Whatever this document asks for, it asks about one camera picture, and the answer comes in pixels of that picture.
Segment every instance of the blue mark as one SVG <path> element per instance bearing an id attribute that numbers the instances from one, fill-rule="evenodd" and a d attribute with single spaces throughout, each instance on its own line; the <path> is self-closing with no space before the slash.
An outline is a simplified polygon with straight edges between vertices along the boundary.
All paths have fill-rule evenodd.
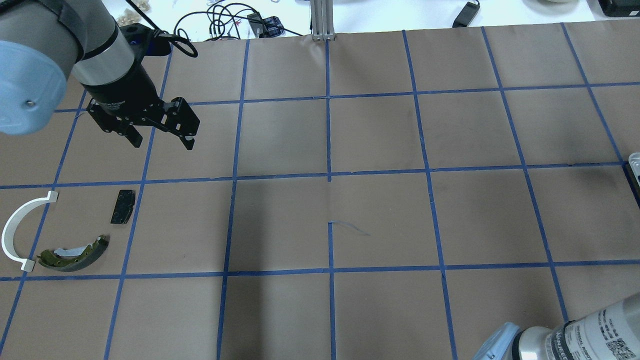
<path id="1" fill-rule="evenodd" d="M 464 265 L 447 265 L 447 270 L 545 268 L 548 266 L 549 266 L 549 263 L 464 264 Z"/>
<path id="2" fill-rule="evenodd" d="M 568 321 L 568 316 L 566 313 L 566 308 L 564 306 L 564 298 L 562 295 L 562 290 L 560 288 L 560 283 L 556 274 L 556 267 L 554 265 L 554 260 L 551 255 L 551 249 L 549 247 L 549 243 L 547 240 L 547 233 L 545 231 L 545 226 L 542 223 L 542 216 L 540 215 L 540 209 L 538 207 L 538 201 L 536 200 L 536 195 L 533 191 L 533 185 L 531 183 L 531 177 L 529 176 L 529 171 L 527 169 L 527 163 L 525 161 L 522 147 L 520 146 L 520 141 L 518 139 L 518 133 L 516 132 L 516 127 L 513 122 L 513 117 L 511 116 L 511 110 L 509 109 L 509 103 L 507 102 L 506 94 L 504 93 L 504 88 L 502 86 L 502 81 L 500 80 L 500 73 L 498 72 L 498 68 L 495 63 L 495 59 L 493 58 L 493 52 L 491 50 L 491 45 L 489 44 L 489 38 L 486 36 L 486 31 L 484 27 L 481 28 L 484 44 L 486 45 L 486 49 L 489 53 L 489 59 L 491 60 L 491 65 L 493 67 L 493 73 L 495 74 L 495 79 L 498 82 L 498 87 L 500 88 L 500 96 L 502 97 L 502 103 L 504 105 L 504 111 L 507 114 L 507 119 L 509 120 L 509 126 L 511 128 L 511 133 L 513 135 L 513 141 L 515 142 L 516 149 L 518 150 L 518 157 L 520 158 L 520 162 L 522 165 L 522 171 L 524 173 L 525 181 L 527 183 L 527 188 L 529 189 L 529 196 L 531 197 L 531 204 L 533 206 L 533 210 L 536 214 L 536 220 L 538 221 L 538 228 L 540 230 L 540 236 L 542 238 L 542 244 L 545 248 L 545 252 L 547 254 L 547 261 L 549 263 L 549 269 L 551 271 L 551 276 L 554 281 L 554 286 L 556 288 L 556 295 L 558 297 L 558 302 L 560 304 L 560 310 L 562 311 L 563 318 L 565 321 Z"/>
<path id="3" fill-rule="evenodd" d="M 78 117 L 80 117 L 80 111 L 82 108 L 82 104 L 84 102 L 84 98 L 86 97 L 86 90 L 83 92 L 80 97 L 80 103 L 76 109 L 76 115 L 74 117 L 74 122 L 71 125 L 71 129 L 69 130 L 69 134 L 67 136 L 67 142 L 65 143 L 65 148 L 62 151 L 62 155 L 60 157 L 60 162 L 58 163 L 58 169 L 56 171 L 56 176 L 54 178 L 53 184 L 51 185 L 51 190 L 56 189 L 56 183 L 58 182 L 58 178 L 60 177 L 60 172 L 62 171 L 62 165 L 65 162 L 65 158 L 67 157 L 67 151 L 69 149 L 69 144 L 71 143 L 71 138 L 74 134 L 74 129 L 76 128 Z M 31 250 L 29 251 L 29 259 L 33 258 L 33 254 L 36 251 L 36 247 L 38 246 L 38 241 L 40 239 L 40 234 L 42 233 L 42 227 L 44 226 L 44 222 L 47 218 L 47 214 L 49 212 L 49 205 L 46 204 L 44 211 L 42 212 L 42 217 L 40 218 L 40 223 L 38 224 L 38 231 L 36 232 L 36 236 L 33 240 L 33 244 L 31 245 Z M 18 307 L 18 302 L 20 301 L 20 295 L 22 294 L 22 288 L 24 287 L 24 282 L 27 278 L 27 272 L 22 272 L 22 276 L 20 277 L 20 284 L 18 284 L 18 290 L 15 293 L 15 298 L 13 299 L 13 305 L 11 306 L 11 311 L 9 312 L 9 317 L 7 319 L 6 325 L 4 327 L 4 332 L 2 335 L 2 339 L 0 340 L 0 355 L 2 355 L 2 351 L 4 349 L 4 343 L 6 342 L 6 337 L 9 334 L 9 328 L 11 327 L 11 323 L 13 321 L 13 316 L 15 315 L 15 310 Z"/>
<path id="4" fill-rule="evenodd" d="M 440 267 L 440 278 L 442 280 L 442 295 L 444 296 L 444 307 L 447 316 L 447 327 L 449 328 L 449 343 L 451 344 L 451 355 L 453 360 L 458 360 L 458 351 L 456 350 L 456 337 L 453 331 L 453 320 L 451 318 L 451 303 L 449 302 L 449 287 L 447 285 L 446 266 L 444 255 L 442 252 L 442 242 L 440 241 L 440 228 L 438 226 L 438 215 L 436 212 L 436 203 L 433 196 L 433 187 L 431 182 L 431 171 L 429 170 L 429 160 L 427 157 L 426 145 L 424 142 L 424 134 L 422 132 L 422 117 L 420 115 L 420 103 L 418 101 L 418 91 L 415 84 L 415 74 L 413 71 L 413 62 L 411 59 L 411 51 L 409 50 L 409 41 L 406 38 L 406 31 L 402 31 L 404 39 L 404 50 L 406 51 L 407 62 L 409 63 L 409 72 L 411 75 L 411 85 L 413 89 L 413 102 L 415 104 L 415 114 L 417 118 L 418 134 L 420 136 L 420 146 L 422 149 L 422 159 L 424 160 L 424 168 L 427 175 L 427 188 L 429 191 L 429 203 L 431 205 L 431 217 L 433 219 L 433 230 L 436 238 L 436 248 L 438 249 L 438 266 Z"/>
<path id="5" fill-rule="evenodd" d="M 326 173 L 327 181 L 331 182 L 331 88 L 329 73 L 329 40 L 324 41 L 324 66 L 326 83 Z"/>
<path id="6" fill-rule="evenodd" d="M 562 26 L 562 31 L 564 33 L 564 37 L 566 38 L 566 41 L 569 43 L 569 48 L 571 49 L 571 53 L 573 54 L 573 58 L 575 59 L 575 63 L 578 65 L 578 69 L 580 70 L 580 75 L 582 75 L 582 80 L 584 80 L 584 84 L 587 87 L 587 91 L 589 92 L 589 96 L 591 97 L 591 101 L 593 101 L 593 106 L 595 106 L 596 108 L 596 112 L 598 113 L 598 116 L 600 117 L 600 121 L 602 122 L 602 126 L 604 127 L 605 131 L 607 132 L 607 136 L 609 137 L 609 141 L 611 142 L 611 146 L 613 146 L 613 150 L 616 153 L 616 156 L 618 157 L 618 161 L 624 161 L 624 159 L 622 158 L 622 155 L 620 154 L 620 150 L 618 150 L 618 146 L 616 145 L 616 141 L 613 139 L 613 134 L 611 133 L 611 130 L 609 129 L 609 126 L 607 125 L 607 121 L 604 119 L 604 115 L 602 115 L 602 110 L 600 109 L 600 106 L 598 105 L 598 101 L 596 100 L 596 96 L 593 93 L 593 90 L 591 89 L 591 85 L 589 84 L 589 80 L 587 80 L 587 75 L 584 72 L 584 69 L 582 68 L 582 64 L 580 63 L 580 59 L 578 59 L 578 54 L 575 52 L 575 48 L 573 46 L 573 43 L 571 42 L 571 38 L 569 37 L 569 33 L 566 30 L 566 26 L 564 25 L 564 23 L 560 23 L 560 26 Z"/>
<path id="7" fill-rule="evenodd" d="M 583 84 L 576 85 L 546 85 L 546 86 L 511 86 L 503 88 L 504 91 L 518 91 L 518 90 L 550 90 L 550 89 L 572 89 L 572 88 L 586 88 Z"/>
<path id="8" fill-rule="evenodd" d="M 190 106 L 203 106 L 203 105 L 224 105 L 224 104 L 239 104 L 238 100 L 226 100 L 226 101 L 199 101 L 190 102 Z"/>
<path id="9" fill-rule="evenodd" d="M 120 275 L 50 275 L 50 276 L 27 276 L 26 281 L 62 281 L 62 280 L 117 280 Z"/>
<path id="10" fill-rule="evenodd" d="M 335 274 L 333 271 L 333 224 L 328 223 L 329 237 L 329 314 L 331 327 L 331 359 L 336 359 L 335 349 Z"/>
<path id="11" fill-rule="evenodd" d="M 511 170 L 522 169 L 522 165 L 500 165 L 500 166 L 487 166 L 487 167 L 442 167 L 432 168 L 431 172 L 452 172 L 452 171 L 484 171 L 484 170 Z"/>
<path id="12" fill-rule="evenodd" d="M 162 99 L 164 95 L 164 89 L 166 86 L 166 79 L 169 75 L 169 68 L 171 66 L 171 58 L 173 55 L 173 51 L 169 53 L 169 56 L 166 60 L 166 67 L 164 68 L 164 77 L 163 84 L 160 88 L 159 97 Z M 109 323 L 109 332 L 107 335 L 107 343 L 104 347 L 104 360 L 109 359 L 109 353 L 111 352 L 111 341 L 113 340 L 113 331 L 115 330 L 116 319 L 118 317 L 118 310 L 120 308 L 120 299 L 122 298 L 122 288 L 124 286 L 124 281 L 126 279 L 127 274 L 127 266 L 129 264 L 129 256 L 131 255 L 131 245 L 133 244 L 133 238 L 136 232 L 136 225 L 138 224 L 138 215 L 140 213 L 140 204 L 142 203 L 142 196 L 145 192 L 145 183 L 147 180 L 147 171 L 149 168 L 149 159 L 151 158 L 151 151 L 154 144 L 154 137 L 156 135 L 156 129 L 151 129 L 151 134 L 149 136 L 149 143 L 147 145 L 147 155 L 145 156 L 145 164 L 142 170 L 142 178 L 140 181 L 140 190 L 138 192 L 138 198 L 136 199 L 136 207 L 133 214 L 133 219 L 131 221 L 131 230 L 129 231 L 129 240 L 127 241 L 127 248 L 125 250 L 124 261 L 122 262 L 122 270 L 120 271 L 119 281 L 118 281 L 118 290 L 116 292 L 115 302 L 113 304 L 113 312 L 111 314 L 111 322 Z"/>
<path id="13" fill-rule="evenodd" d="M 222 277 L 222 289 L 220 291 L 220 314 L 218 316 L 218 338 L 216 342 L 216 358 L 220 360 L 222 351 L 222 332 L 225 324 L 225 305 L 227 303 L 227 284 L 228 284 L 228 272 L 229 272 L 229 259 L 231 255 L 231 237 L 234 225 L 234 210 L 236 207 L 236 188 L 237 188 L 237 169 L 238 169 L 238 154 L 240 153 L 240 132 L 242 130 L 242 114 L 244 108 L 244 89 L 246 85 L 246 67 L 249 61 L 249 44 L 247 40 L 244 48 L 244 62 L 242 69 L 242 84 L 240 87 L 240 103 L 238 109 L 238 122 L 236 127 L 236 148 L 234 150 L 234 171 L 233 171 L 233 185 L 231 187 L 231 205 L 229 207 L 229 222 L 227 228 L 227 246 L 225 248 L 225 267 Z"/>
<path id="14" fill-rule="evenodd" d="M 238 180 L 265 180 L 265 179 L 290 179 L 292 177 L 325 177 L 324 172 L 316 172 L 309 174 L 280 174 L 280 175 L 248 175 L 238 176 Z"/>
<path id="15" fill-rule="evenodd" d="M 498 88 L 479 88 L 479 89 L 457 89 L 457 90 L 426 90 L 426 91 L 418 91 L 416 94 L 418 95 L 429 95 L 429 94 L 464 94 L 467 92 L 494 92 L 498 91 Z"/>
<path id="16" fill-rule="evenodd" d="M 357 175 L 388 175 L 388 174 L 425 174 L 423 168 L 408 168 L 405 170 L 363 170 L 334 172 L 333 176 L 357 176 Z"/>

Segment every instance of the black object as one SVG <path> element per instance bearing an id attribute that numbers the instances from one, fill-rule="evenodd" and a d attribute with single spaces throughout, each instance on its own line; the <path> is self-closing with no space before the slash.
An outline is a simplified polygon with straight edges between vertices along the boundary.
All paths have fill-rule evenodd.
<path id="1" fill-rule="evenodd" d="M 454 28 L 466 28 L 469 23 L 476 17 L 476 14 L 480 10 L 480 4 L 474 4 L 471 2 L 467 2 L 464 8 L 460 11 L 456 20 L 453 22 Z"/>
<path id="2" fill-rule="evenodd" d="M 284 28 L 277 16 L 263 19 L 260 13 L 251 13 L 246 17 L 249 25 L 253 30 L 253 34 L 257 38 L 275 38 L 284 34 Z"/>
<path id="3" fill-rule="evenodd" d="M 640 16 L 640 0 L 599 0 L 606 16 Z"/>
<path id="4" fill-rule="evenodd" d="M 120 192 L 118 192 L 116 206 L 113 208 L 111 223 L 118 225 L 126 224 L 129 221 L 129 217 L 131 217 L 131 213 L 133 213 L 135 203 L 136 192 L 134 190 L 120 190 Z"/>
<path id="5" fill-rule="evenodd" d="M 284 28 L 282 27 L 282 22 L 280 22 L 280 18 L 278 18 L 277 16 L 272 16 L 264 19 L 264 25 L 267 28 L 265 37 L 275 38 L 284 34 Z"/>
<path id="6" fill-rule="evenodd" d="M 629 182 L 629 186 L 631 187 L 631 191 L 634 193 L 636 199 L 640 199 L 640 186 L 638 186 L 638 181 L 640 181 L 640 176 L 636 179 L 634 175 L 634 171 L 631 169 L 631 165 L 627 163 L 625 165 L 625 175 L 627 177 L 627 181 Z"/>
<path id="7" fill-rule="evenodd" d="M 134 147 L 142 144 L 142 136 L 134 126 L 153 126 L 178 136 L 187 150 L 193 149 L 200 119 L 181 97 L 162 101 L 141 64 L 147 55 L 168 55 L 170 43 L 186 43 L 180 37 L 141 24 L 122 26 L 119 31 L 131 46 L 135 60 L 122 78 L 106 85 L 84 86 L 93 97 L 87 106 L 89 115 L 105 133 L 115 131 Z M 193 45 L 187 45 L 191 49 L 187 55 L 198 56 Z"/>
<path id="8" fill-rule="evenodd" d="M 253 34 L 255 35 L 255 37 L 264 38 L 265 37 L 264 34 L 267 32 L 267 29 L 264 26 L 260 13 L 257 13 L 257 12 L 251 13 L 247 15 L 246 18 L 249 20 L 249 25 L 251 26 L 251 29 L 253 30 Z"/>
<path id="9" fill-rule="evenodd" d="M 100 235 L 93 244 L 87 245 L 82 254 L 74 258 L 61 258 L 51 250 L 45 250 L 38 256 L 38 263 L 55 271 L 77 271 L 86 268 L 98 260 L 100 255 L 107 249 L 107 246 L 109 246 L 107 236 Z"/>

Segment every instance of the table surface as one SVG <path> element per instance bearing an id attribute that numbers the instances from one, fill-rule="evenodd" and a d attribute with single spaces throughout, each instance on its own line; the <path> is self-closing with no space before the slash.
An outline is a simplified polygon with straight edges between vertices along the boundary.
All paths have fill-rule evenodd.
<path id="1" fill-rule="evenodd" d="M 70 81 L 0 134 L 0 218 L 60 193 L 0 256 L 3 360 L 468 360 L 506 321 L 553 328 L 640 291 L 640 22 L 196 43 L 148 57 L 192 151 L 103 133 Z M 136 190 L 126 225 L 109 221 Z"/>
<path id="2" fill-rule="evenodd" d="M 103 0 L 118 17 L 127 7 L 124 0 Z M 263 17 L 278 16 L 285 28 L 301 34 L 309 33 L 310 8 L 304 0 L 246 0 L 244 2 Z M 467 0 L 334 0 L 336 33 L 370 33 L 413 29 L 450 28 Z M 150 0 L 149 16 L 169 32 L 178 19 L 189 12 L 207 9 L 206 0 Z M 573 0 L 552 3 L 547 0 L 481 0 L 480 12 L 471 26 L 501 26 L 520 24 L 548 24 L 615 19 L 605 16 L 598 0 Z M 243 22 L 241 38 L 249 34 Z M 185 20 L 184 28 L 195 41 L 209 38 L 206 15 L 194 15 Z"/>

